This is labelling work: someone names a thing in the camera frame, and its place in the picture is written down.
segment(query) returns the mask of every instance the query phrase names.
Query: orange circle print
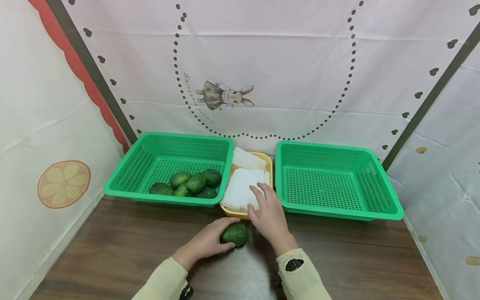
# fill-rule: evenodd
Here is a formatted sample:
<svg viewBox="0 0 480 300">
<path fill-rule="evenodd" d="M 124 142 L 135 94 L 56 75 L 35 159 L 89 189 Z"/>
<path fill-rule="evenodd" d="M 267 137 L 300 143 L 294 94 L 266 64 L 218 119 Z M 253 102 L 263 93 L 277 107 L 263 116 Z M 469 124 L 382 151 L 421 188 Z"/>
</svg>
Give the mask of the orange circle print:
<svg viewBox="0 0 480 300">
<path fill-rule="evenodd" d="M 90 175 L 90 168 L 79 160 L 53 164 L 38 180 L 38 197 L 49 208 L 70 206 L 87 191 Z"/>
</svg>

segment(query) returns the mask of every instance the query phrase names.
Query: rabbit illustration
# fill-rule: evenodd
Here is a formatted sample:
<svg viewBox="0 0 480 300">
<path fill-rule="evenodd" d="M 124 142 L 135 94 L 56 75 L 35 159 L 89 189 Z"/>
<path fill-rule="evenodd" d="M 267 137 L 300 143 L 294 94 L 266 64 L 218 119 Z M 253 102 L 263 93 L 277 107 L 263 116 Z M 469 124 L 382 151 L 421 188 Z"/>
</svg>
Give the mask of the rabbit illustration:
<svg viewBox="0 0 480 300">
<path fill-rule="evenodd" d="M 210 110 L 224 110 L 227 106 L 234 106 L 242 103 L 245 106 L 255 106 L 252 101 L 243 96 L 253 90 L 253 85 L 244 87 L 239 91 L 227 88 L 223 83 L 211 83 L 205 81 L 204 89 L 197 90 L 197 94 L 203 95 L 198 99 L 199 103 L 205 103 Z"/>
</svg>

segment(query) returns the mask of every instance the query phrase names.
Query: black wrist strap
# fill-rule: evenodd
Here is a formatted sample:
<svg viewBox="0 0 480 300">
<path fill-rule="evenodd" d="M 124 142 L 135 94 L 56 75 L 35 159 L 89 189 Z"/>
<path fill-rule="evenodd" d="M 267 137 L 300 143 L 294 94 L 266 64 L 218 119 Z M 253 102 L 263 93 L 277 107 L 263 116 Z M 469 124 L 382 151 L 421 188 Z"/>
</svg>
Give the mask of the black wrist strap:
<svg viewBox="0 0 480 300">
<path fill-rule="evenodd" d="M 304 261 L 301 260 L 301 259 L 295 259 L 295 258 L 291 259 L 291 260 L 288 261 L 287 265 L 285 266 L 285 271 L 293 272 L 293 271 L 297 270 L 298 268 L 300 268 L 303 265 L 303 263 L 304 263 Z M 273 278 L 276 282 L 276 285 L 279 288 L 282 288 L 282 278 L 280 277 L 278 272 L 273 274 Z"/>
<path fill-rule="evenodd" d="M 190 284 L 187 284 L 181 291 L 179 300 L 189 300 L 192 295 L 193 288 L 190 286 Z"/>
</svg>

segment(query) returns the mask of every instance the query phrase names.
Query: brown table surface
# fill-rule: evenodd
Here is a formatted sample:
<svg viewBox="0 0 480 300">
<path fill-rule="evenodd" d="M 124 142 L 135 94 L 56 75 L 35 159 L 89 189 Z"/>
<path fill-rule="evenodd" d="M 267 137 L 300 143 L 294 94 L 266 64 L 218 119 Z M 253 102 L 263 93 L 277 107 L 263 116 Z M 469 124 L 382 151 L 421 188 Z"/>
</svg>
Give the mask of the brown table surface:
<svg viewBox="0 0 480 300">
<path fill-rule="evenodd" d="M 218 206 L 104 197 L 31 299 L 130 299 L 164 259 L 222 216 Z M 403 221 L 287 217 L 334 300 L 442 299 Z M 285 299 L 272 278 L 272 247 L 244 224 L 245 246 L 191 270 L 193 300 Z"/>
</svg>

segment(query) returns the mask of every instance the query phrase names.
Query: green plastic basket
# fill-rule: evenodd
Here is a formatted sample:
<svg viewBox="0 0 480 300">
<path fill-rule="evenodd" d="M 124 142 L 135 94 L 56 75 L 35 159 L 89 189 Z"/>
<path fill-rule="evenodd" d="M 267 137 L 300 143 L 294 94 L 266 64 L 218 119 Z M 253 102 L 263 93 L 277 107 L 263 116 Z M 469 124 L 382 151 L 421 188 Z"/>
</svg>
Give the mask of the green plastic basket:
<svg viewBox="0 0 480 300">
<path fill-rule="evenodd" d="M 136 201 L 212 207 L 222 200 L 228 183 L 234 143 L 229 138 L 146 132 L 140 136 L 105 183 L 105 194 Z M 214 169 L 222 182 L 214 199 L 149 194 L 155 182 L 169 183 L 180 171 Z"/>
<path fill-rule="evenodd" d="M 287 212 L 371 221 L 404 211 L 376 155 L 364 148 L 282 141 L 276 192 Z"/>
</svg>

